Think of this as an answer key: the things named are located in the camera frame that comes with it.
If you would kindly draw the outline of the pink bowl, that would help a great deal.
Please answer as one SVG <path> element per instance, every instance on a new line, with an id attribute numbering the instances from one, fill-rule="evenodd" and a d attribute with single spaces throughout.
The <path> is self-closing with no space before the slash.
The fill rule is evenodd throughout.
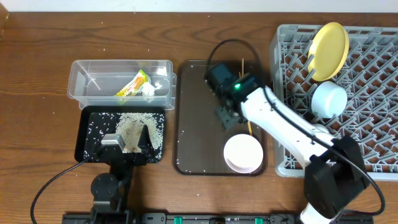
<path id="1" fill-rule="evenodd" d="M 237 134 L 224 145 L 225 163 L 233 171 L 249 174 L 260 168 L 264 151 L 260 142 L 249 134 Z"/>

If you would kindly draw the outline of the white tissue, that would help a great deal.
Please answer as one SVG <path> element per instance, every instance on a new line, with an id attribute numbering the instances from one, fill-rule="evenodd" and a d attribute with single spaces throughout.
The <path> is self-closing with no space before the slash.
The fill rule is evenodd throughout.
<path id="1" fill-rule="evenodd" d="M 150 82 L 145 82 L 139 90 L 139 93 L 144 97 L 155 96 L 156 87 L 154 87 Z"/>

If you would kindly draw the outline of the green snack wrapper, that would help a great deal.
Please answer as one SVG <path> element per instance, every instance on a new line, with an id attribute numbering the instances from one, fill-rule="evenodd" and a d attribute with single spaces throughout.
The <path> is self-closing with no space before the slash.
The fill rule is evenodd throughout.
<path id="1" fill-rule="evenodd" d="M 145 83 L 150 83 L 150 77 L 143 70 L 139 70 L 134 78 L 119 90 L 115 96 L 134 96 L 140 92 Z"/>

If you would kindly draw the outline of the blue bowl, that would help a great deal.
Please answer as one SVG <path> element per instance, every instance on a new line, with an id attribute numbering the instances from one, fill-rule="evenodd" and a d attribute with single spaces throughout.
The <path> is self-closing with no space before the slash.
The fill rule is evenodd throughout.
<path id="1" fill-rule="evenodd" d="M 315 116 L 320 118 L 333 118 L 344 112 L 347 101 L 348 95 L 343 87 L 326 81 L 315 90 L 312 96 L 311 110 Z"/>

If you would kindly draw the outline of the yellow plate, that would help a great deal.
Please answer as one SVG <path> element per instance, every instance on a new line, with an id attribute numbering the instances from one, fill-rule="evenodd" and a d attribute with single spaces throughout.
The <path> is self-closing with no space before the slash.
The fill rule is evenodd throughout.
<path id="1" fill-rule="evenodd" d="M 313 56 L 308 71 L 312 79 L 322 82 L 334 77 L 343 67 L 349 50 L 347 31 L 337 22 L 324 25 L 315 35 L 308 51 Z"/>

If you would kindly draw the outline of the white cup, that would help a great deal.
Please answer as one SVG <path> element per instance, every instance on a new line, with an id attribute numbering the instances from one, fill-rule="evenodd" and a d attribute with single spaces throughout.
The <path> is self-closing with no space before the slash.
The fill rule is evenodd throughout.
<path id="1" fill-rule="evenodd" d="M 317 133 L 330 133 L 329 130 L 322 124 L 313 124 L 313 127 L 315 128 L 315 132 Z"/>

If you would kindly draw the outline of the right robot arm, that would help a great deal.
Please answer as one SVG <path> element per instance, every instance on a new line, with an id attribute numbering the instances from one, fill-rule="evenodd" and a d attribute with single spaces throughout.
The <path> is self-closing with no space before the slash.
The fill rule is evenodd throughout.
<path id="1" fill-rule="evenodd" d="M 257 73 L 238 77 L 225 63 L 208 64 L 204 79 L 219 98 L 217 112 L 223 126 L 250 121 L 287 148 L 305 171 L 307 206 L 302 223 L 332 223 L 371 183 L 359 144 L 320 131 L 285 106 Z"/>

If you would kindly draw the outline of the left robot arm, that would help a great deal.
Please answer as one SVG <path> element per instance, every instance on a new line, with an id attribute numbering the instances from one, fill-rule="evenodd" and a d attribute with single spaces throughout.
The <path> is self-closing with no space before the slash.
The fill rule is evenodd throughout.
<path id="1" fill-rule="evenodd" d="M 93 153 L 110 170 L 97 175 L 91 183 L 94 201 L 88 223 L 139 223 L 139 215 L 127 208 L 136 159 L 123 153 L 124 147 L 120 134 L 105 134 Z"/>

